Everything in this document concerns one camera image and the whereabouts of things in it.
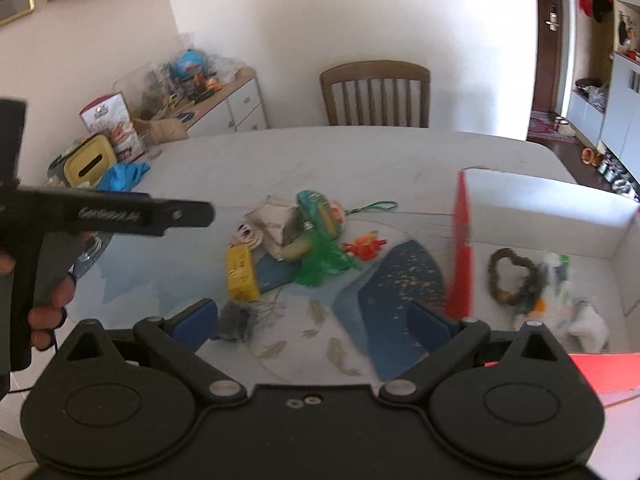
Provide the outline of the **person's left hand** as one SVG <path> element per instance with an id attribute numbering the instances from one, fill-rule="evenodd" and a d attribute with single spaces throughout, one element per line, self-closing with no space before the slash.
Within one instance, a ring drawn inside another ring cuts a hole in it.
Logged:
<path id="1" fill-rule="evenodd" d="M 69 273 L 52 289 L 47 304 L 40 304 L 29 311 L 30 343 L 35 349 L 46 351 L 54 346 L 54 332 L 65 323 L 66 307 L 74 299 L 75 290 L 76 282 Z"/>

